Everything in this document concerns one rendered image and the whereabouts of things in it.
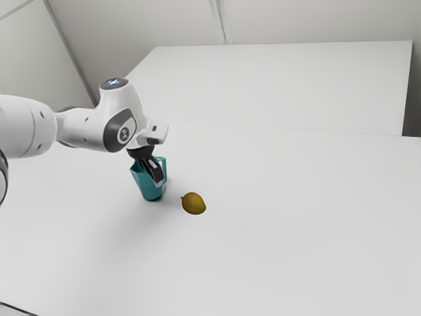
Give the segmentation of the teal faceted mug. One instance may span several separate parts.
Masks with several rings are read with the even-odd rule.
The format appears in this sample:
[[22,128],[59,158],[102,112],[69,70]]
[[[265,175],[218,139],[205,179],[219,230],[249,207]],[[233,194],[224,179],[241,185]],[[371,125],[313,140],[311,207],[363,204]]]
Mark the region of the teal faceted mug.
[[130,172],[135,180],[135,183],[137,184],[141,192],[141,195],[147,201],[155,201],[155,200],[160,199],[164,193],[164,187],[167,182],[166,158],[155,157],[155,156],[153,157],[159,162],[159,164],[161,165],[164,171],[164,182],[162,186],[158,188],[155,187],[149,175],[145,172],[145,170],[139,164],[139,161],[135,160],[133,165],[130,167]]

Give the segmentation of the yellow-green mango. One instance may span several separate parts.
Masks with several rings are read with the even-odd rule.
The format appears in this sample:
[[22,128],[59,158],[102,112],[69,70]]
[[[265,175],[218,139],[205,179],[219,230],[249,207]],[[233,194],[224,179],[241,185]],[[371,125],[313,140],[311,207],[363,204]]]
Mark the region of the yellow-green mango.
[[203,198],[195,192],[186,193],[181,197],[181,201],[183,210],[190,215],[200,215],[207,209]]

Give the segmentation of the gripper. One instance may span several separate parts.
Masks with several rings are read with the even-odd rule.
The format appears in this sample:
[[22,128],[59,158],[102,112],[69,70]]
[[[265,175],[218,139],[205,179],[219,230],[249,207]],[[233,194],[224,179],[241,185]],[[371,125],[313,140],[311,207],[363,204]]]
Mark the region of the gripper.
[[127,149],[128,155],[139,161],[141,167],[149,175],[155,187],[162,186],[164,182],[164,171],[159,162],[153,157],[154,145],[146,145],[137,149]]

